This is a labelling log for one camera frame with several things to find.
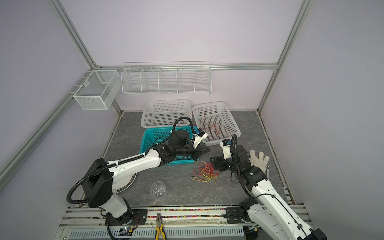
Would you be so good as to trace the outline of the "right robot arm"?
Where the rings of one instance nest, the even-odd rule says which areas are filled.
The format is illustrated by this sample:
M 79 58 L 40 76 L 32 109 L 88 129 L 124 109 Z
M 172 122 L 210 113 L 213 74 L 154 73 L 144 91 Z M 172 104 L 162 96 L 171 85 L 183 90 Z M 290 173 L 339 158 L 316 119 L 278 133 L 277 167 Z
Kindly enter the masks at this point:
M 214 170 L 230 171 L 249 199 L 241 204 L 248 222 L 260 226 L 274 240 L 325 240 L 321 229 L 307 224 L 278 194 L 269 180 L 270 158 L 242 146 L 224 146 L 221 157 L 211 157 Z

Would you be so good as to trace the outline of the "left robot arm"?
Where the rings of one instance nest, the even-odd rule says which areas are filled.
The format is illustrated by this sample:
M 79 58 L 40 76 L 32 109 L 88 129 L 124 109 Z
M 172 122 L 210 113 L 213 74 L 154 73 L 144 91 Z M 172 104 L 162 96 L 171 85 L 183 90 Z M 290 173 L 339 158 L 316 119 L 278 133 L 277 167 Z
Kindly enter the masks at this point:
M 190 138 L 183 129 L 173 130 L 160 143 L 151 145 L 144 153 L 122 160 L 106 162 L 103 158 L 93 162 L 87 173 L 69 190 L 69 204 L 86 203 L 90 208 L 107 212 L 107 219 L 118 225 L 131 223 L 134 214 L 128 202 L 117 194 L 123 181 L 141 171 L 173 162 L 178 156 L 190 156 L 197 161 L 210 151 L 202 141 L 208 134 L 198 129 Z

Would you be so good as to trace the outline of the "white plastic basket right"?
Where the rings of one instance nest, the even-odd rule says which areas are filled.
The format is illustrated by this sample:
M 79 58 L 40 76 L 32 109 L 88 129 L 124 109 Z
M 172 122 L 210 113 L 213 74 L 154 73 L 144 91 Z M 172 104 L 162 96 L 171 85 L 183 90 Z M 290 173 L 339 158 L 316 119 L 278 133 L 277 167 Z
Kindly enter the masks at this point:
M 234 134 L 241 136 L 241 131 L 228 106 L 224 102 L 212 102 L 192 107 L 197 127 L 205 131 L 208 137 L 203 140 L 206 146 L 218 145 Z

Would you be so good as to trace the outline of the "white plastic basket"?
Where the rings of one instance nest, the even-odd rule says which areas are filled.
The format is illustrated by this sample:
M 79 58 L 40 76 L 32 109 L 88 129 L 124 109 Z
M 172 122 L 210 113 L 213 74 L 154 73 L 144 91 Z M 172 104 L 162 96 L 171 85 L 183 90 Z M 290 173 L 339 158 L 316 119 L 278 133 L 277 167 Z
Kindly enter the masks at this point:
M 208 137 L 203 140 L 206 146 L 218 145 L 234 134 L 241 136 L 241 131 L 228 106 L 224 102 L 212 102 L 192 107 L 197 127 L 205 131 Z
M 143 128 L 169 127 L 180 117 L 192 112 L 190 100 L 150 101 L 144 106 L 141 126 Z

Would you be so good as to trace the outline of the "white work glove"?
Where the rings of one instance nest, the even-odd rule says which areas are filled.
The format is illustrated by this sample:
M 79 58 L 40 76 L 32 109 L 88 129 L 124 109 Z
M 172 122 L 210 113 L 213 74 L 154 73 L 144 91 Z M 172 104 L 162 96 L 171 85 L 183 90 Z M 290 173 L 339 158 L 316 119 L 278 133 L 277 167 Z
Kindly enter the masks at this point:
M 270 160 L 270 157 L 265 156 L 263 152 L 259 152 L 258 155 L 256 155 L 255 150 L 250 150 L 250 156 L 251 165 L 258 167 L 263 173 L 266 173 L 267 164 Z

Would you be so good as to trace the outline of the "clear plastic cup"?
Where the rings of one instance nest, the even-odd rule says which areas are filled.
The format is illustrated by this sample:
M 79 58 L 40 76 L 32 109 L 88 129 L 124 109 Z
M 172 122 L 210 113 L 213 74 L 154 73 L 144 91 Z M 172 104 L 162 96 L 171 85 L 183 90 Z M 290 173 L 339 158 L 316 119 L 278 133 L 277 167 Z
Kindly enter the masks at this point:
M 154 182 L 150 187 L 150 195 L 153 198 L 163 198 L 167 195 L 167 187 L 164 182 Z

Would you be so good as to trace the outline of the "white plastic basket left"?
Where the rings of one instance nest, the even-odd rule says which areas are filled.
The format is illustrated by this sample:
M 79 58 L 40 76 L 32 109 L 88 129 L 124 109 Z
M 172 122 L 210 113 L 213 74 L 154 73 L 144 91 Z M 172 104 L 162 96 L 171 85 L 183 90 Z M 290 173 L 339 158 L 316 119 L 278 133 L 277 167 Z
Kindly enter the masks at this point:
M 141 126 L 143 128 L 169 127 L 180 117 L 192 112 L 190 100 L 150 101 L 144 106 Z

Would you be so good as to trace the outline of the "round tape plate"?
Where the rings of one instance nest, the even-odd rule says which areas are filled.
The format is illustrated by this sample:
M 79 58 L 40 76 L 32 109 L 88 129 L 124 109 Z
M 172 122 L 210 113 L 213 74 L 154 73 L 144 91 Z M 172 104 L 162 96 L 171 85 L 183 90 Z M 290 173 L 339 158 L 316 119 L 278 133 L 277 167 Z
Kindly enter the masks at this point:
M 121 193 L 127 190 L 135 181 L 137 174 L 126 175 L 124 178 L 120 178 L 116 183 L 113 183 L 113 190 L 116 193 Z

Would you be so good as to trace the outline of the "yellow handled pliers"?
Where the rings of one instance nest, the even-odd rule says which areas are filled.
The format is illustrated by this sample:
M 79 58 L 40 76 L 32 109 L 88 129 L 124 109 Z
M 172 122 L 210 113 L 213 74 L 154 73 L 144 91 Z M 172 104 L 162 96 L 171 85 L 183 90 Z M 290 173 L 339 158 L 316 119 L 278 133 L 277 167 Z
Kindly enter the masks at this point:
M 155 240 L 159 240 L 160 237 L 163 238 L 163 240 L 167 240 L 166 233 L 164 232 L 164 225 L 162 222 L 162 215 L 161 213 L 157 214 L 156 218 L 156 235 L 155 235 Z

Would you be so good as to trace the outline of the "white mesh wall box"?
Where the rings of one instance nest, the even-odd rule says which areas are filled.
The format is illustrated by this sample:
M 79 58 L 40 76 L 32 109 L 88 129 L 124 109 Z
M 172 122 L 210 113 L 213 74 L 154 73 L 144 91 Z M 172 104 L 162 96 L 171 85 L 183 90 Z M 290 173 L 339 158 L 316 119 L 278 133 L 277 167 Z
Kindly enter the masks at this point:
M 118 71 L 93 70 L 75 91 L 74 98 L 83 110 L 107 111 L 121 86 Z

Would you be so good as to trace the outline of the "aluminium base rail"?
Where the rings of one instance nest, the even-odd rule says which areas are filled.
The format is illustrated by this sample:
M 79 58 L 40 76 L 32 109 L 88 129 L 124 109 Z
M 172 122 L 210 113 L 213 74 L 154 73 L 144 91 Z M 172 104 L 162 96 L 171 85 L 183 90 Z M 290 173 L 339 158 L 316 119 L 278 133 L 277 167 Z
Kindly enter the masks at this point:
M 280 208 L 282 217 L 262 205 L 211 207 L 133 208 L 133 218 L 119 224 L 100 209 L 69 208 L 55 234 L 56 240 L 153 240 L 157 215 L 161 215 L 166 236 L 172 239 L 209 237 L 244 238 L 250 231 L 271 234 L 276 240 L 289 240 L 292 234 L 304 236 L 314 228 L 303 205 Z

